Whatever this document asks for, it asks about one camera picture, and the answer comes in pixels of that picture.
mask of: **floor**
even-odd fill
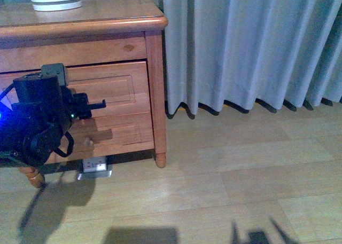
[[[342,104],[276,114],[178,111],[168,165],[114,165],[111,178],[0,169],[0,243],[342,243]]]

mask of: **turned wooden leg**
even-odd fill
[[[145,32],[156,164],[166,166],[166,115],[161,31]]]
[[[158,168],[164,168],[166,166],[166,153],[156,154],[156,164]]]
[[[38,169],[34,167],[28,167],[28,168],[19,168],[19,171],[27,176],[28,180],[34,187],[40,188],[44,185],[45,179],[41,175],[41,173],[39,173]]]

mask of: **electrical outlet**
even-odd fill
[[[105,156],[83,159],[83,172],[99,172],[107,170],[107,159]]]

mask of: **black wire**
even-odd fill
[[[12,90],[12,88],[14,88],[13,83],[0,94],[0,101]]]

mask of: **drawer panel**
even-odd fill
[[[14,78],[28,73],[0,75],[0,90],[5,90]],[[85,92],[90,103],[106,99],[107,107],[92,111],[93,117],[126,115],[150,111],[146,62],[128,62],[68,69],[68,87],[77,93]],[[17,103],[13,89],[2,102]]]
[[[143,33],[0,43],[0,72],[40,69],[146,58]]]
[[[52,153],[47,163],[154,148],[150,113],[78,120],[70,133],[75,140],[73,154],[62,158]],[[66,147],[63,138],[60,148],[66,151]]]

